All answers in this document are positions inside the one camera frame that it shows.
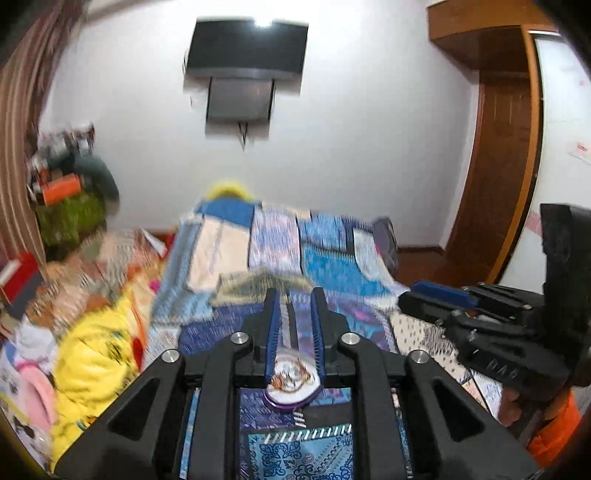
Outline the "right hand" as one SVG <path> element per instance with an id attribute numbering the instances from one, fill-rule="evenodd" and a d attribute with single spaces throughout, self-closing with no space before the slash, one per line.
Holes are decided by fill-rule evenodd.
<path id="1" fill-rule="evenodd" d="M 519 397 L 520 394 L 517 391 L 508 387 L 503 388 L 498 412 L 498 420 L 503 426 L 510 427 L 521 418 L 522 409 L 518 405 Z"/>

